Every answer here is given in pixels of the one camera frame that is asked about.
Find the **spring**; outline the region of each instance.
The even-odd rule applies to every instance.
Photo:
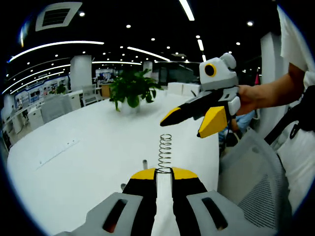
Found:
[[[171,164],[170,159],[171,157],[169,156],[172,154],[170,150],[172,149],[170,146],[172,145],[172,135],[170,134],[162,134],[160,136],[159,140],[159,163],[158,166],[160,168],[157,169],[157,173],[160,174],[169,174],[170,172],[170,167],[166,166],[166,164]]]

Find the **yellow circle marker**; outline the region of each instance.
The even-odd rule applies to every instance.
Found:
[[[209,64],[207,64],[206,66],[205,66],[205,72],[206,72],[206,74],[208,75],[208,76],[210,76],[210,77],[215,77],[215,75],[216,75],[216,73],[217,73],[217,69],[216,69],[216,67],[213,65],[213,64],[211,64],[211,63],[209,63]]]

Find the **black ceiling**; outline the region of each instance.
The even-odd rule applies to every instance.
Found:
[[[84,17],[76,14],[68,27],[45,29],[35,32],[35,22],[38,13],[52,3],[52,0],[11,1],[5,12],[6,42],[2,46],[4,52],[1,64],[4,70],[1,78],[4,89],[17,80],[30,75],[31,67],[34,72],[54,66],[69,64],[74,55],[83,51],[92,55],[95,61],[115,60],[141,62],[160,60],[147,54],[128,50],[135,47],[146,50],[170,60],[202,61],[196,35],[200,35],[207,59],[219,57],[232,51],[238,62],[239,69],[244,69],[248,62],[255,61],[261,55],[260,38],[272,31],[280,33],[279,18],[276,3],[271,0],[189,0],[195,21],[189,21],[179,0],[84,0],[80,11]],[[248,27],[246,22],[253,21],[254,26]],[[19,35],[24,23],[29,23],[28,34],[21,48]],[[61,45],[27,53],[11,63],[7,63],[13,55],[39,45],[68,41],[91,40],[101,41],[104,45]],[[176,57],[178,52],[186,57]]]

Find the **curved light strip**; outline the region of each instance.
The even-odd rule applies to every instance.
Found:
[[[137,48],[133,48],[133,47],[127,47],[127,49],[134,50],[134,51],[141,52],[141,53],[145,53],[145,54],[148,54],[148,55],[151,55],[151,56],[154,56],[154,57],[166,60],[166,61],[170,61],[170,59],[167,59],[165,57],[162,57],[162,56],[159,56],[157,54],[150,53],[150,52],[147,52],[147,51],[144,51],[144,50],[141,50],[141,49],[137,49]]]
[[[29,76],[27,76],[27,77],[24,77],[24,78],[20,79],[19,81],[15,82],[14,84],[10,85],[9,87],[7,87],[7,88],[2,92],[2,94],[4,94],[8,89],[10,89],[12,86],[16,85],[17,83],[21,82],[21,81],[24,80],[24,79],[27,79],[27,78],[29,78],[29,77],[31,77],[31,76],[37,75],[37,74],[39,74],[39,73],[42,73],[42,72],[45,72],[45,71],[48,71],[48,70],[53,70],[53,69],[62,68],[62,67],[66,67],[66,66],[71,66],[71,65],[68,64],[68,65],[56,66],[56,67],[53,67],[53,68],[49,68],[49,69],[46,69],[46,70],[42,70],[42,71],[36,72],[36,73],[31,74],[31,75],[29,75]]]
[[[186,12],[186,15],[187,15],[188,19],[190,21],[194,21],[195,18],[193,17],[193,13],[191,11],[191,8],[189,7],[189,4],[188,4],[187,0],[179,0],[179,2],[181,3],[184,11]]]
[[[45,47],[50,47],[50,46],[55,46],[55,45],[62,45],[62,44],[71,44],[71,43],[87,43],[87,44],[99,44],[99,45],[104,44],[104,42],[96,42],[96,41],[64,41],[64,42],[57,42],[57,43],[48,43],[48,44],[44,44],[44,45],[37,46],[34,48],[30,48],[24,52],[21,52],[18,55],[13,56],[9,62],[13,61],[14,59],[18,58],[21,55],[35,51],[35,50],[40,49],[40,48],[45,48]]]
[[[14,93],[15,91],[17,91],[17,90],[19,90],[19,89],[21,89],[21,88],[23,88],[23,87],[25,87],[25,86],[27,86],[27,85],[29,85],[29,84],[31,84],[31,83],[34,83],[34,82],[37,81],[37,80],[41,80],[41,79],[43,79],[43,78],[50,77],[50,76],[57,75],[57,74],[62,74],[62,73],[64,73],[64,71],[61,71],[61,72],[58,72],[58,73],[54,73],[54,74],[51,74],[51,75],[46,75],[46,76],[41,77],[41,78],[39,78],[39,79],[33,80],[33,81],[31,81],[31,82],[28,82],[27,84],[22,85],[21,87],[17,88],[16,90],[14,90],[13,92],[11,92],[10,94]]]
[[[141,63],[137,62],[129,62],[129,61],[93,61],[92,64],[98,64],[98,63],[103,63],[103,64],[131,64],[131,65],[141,65]]]
[[[39,65],[42,65],[42,64],[45,64],[45,63],[50,63],[50,62],[57,61],[57,60],[65,60],[65,59],[69,59],[69,58],[60,58],[60,59],[55,59],[55,60],[49,60],[49,61],[45,61],[45,62],[40,63],[40,64],[37,64],[37,65],[31,66],[31,67],[29,67],[29,68],[27,68],[27,69],[25,69],[25,70],[20,71],[19,73],[15,74],[15,75],[13,75],[13,76],[11,76],[8,80],[14,78],[15,76],[17,76],[17,75],[19,75],[19,74],[21,74],[21,73],[23,73],[23,72],[25,72],[25,71],[27,71],[27,70],[30,70],[30,69],[32,69],[32,68],[34,68],[34,67],[37,67],[37,66],[39,66]]]

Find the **gray chair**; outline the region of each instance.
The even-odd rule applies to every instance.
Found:
[[[279,230],[291,219],[285,171],[276,153],[253,130],[220,160],[218,192],[258,227]]]
[[[83,90],[82,101],[84,106],[102,100],[102,97],[96,93],[95,85],[83,86],[82,90]]]
[[[63,95],[49,96],[41,106],[41,114],[45,124],[71,111],[69,97]]]

